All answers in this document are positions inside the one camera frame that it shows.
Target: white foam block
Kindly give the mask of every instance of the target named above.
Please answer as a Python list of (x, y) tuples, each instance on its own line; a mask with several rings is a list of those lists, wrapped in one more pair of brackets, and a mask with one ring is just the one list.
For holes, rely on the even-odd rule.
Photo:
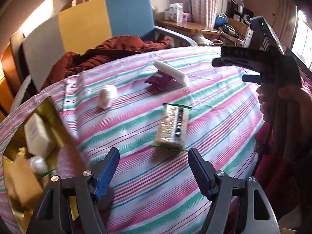
[(34, 113), (24, 125), (27, 150), (30, 154), (46, 159), (55, 147), (41, 117)]
[(178, 83), (188, 86), (190, 81), (188, 79), (187, 74), (183, 73), (182, 71), (166, 64), (160, 61), (154, 62), (155, 68), (157, 68), (159, 71), (166, 73), (167, 75), (170, 75), (176, 80)]
[(113, 102), (118, 98), (117, 88), (113, 85), (107, 84), (99, 90), (99, 106), (107, 109), (113, 105)]

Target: white box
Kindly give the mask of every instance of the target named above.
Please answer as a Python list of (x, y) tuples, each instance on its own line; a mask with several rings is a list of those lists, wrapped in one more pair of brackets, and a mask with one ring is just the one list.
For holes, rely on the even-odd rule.
[(245, 40), (245, 44), (244, 44), (243, 47), (246, 47), (246, 48), (249, 47), (250, 42), (251, 42), (251, 40), (252, 40), (252, 35), (253, 35), (253, 33), (254, 33), (254, 31), (248, 27), (247, 32), (246, 32), (246, 36), (245, 36), (245, 39), (246, 39), (246, 40)]
[(46, 130), (43, 120), (34, 113), (24, 125), (27, 150), (30, 154), (46, 159), (55, 148), (55, 142)]
[(170, 19), (182, 23), (183, 20), (183, 5), (181, 3), (173, 3), (169, 6)]

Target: chair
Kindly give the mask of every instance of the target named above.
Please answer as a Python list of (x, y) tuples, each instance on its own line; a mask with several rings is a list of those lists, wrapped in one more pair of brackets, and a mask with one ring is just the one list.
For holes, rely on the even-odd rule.
[(119, 35), (155, 41), (155, 32), (197, 46), (184, 35), (155, 26), (150, 0), (88, 1), (61, 11), (25, 38), (17, 32), (11, 43), (20, 82), (31, 75), (34, 91), (39, 92), (53, 65), (67, 51), (83, 54)]

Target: green zipper seal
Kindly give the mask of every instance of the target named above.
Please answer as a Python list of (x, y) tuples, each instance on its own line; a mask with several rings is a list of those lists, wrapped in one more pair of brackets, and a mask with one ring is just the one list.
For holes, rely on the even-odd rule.
[(177, 151), (185, 151), (187, 152), (187, 150), (185, 149), (176, 149), (176, 148), (166, 148), (166, 147), (162, 147), (159, 145), (149, 145), (151, 148), (160, 148), (160, 149), (166, 149), (166, 150), (177, 150)]
[(192, 109), (192, 107), (190, 106), (186, 106), (186, 105), (179, 105), (179, 104), (170, 104), (170, 103), (163, 103), (163, 105), (173, 105), (173, 106), (178, 106), (178, 107), (182, 107), (182, 108), (186, 108), (186, 109)]
[(47, 172), (45, 172), (45, 173), (43, 173), (43, 174), (40, 174), (39, 176), (40, 176), (41, 178), (43, 178), (43, 177), (45, 177), (46, 175), (49, 175), (52, 171), (56, 171), (56, 169), (49, 170), (49, 171), (47, 171)]

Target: purple packet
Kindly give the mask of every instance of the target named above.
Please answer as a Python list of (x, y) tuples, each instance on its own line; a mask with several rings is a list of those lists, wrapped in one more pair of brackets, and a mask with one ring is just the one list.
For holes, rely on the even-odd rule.
[(173, 77), (167, 75), (164, 72), (157, 71), (156, 74), (152, 75), (150, 78), (145, 80), (145, 83), (150, 83), (151, 85), (155, 86), (156, 88), (162, 90), (166, 87), (166, 85), (172, 80)]

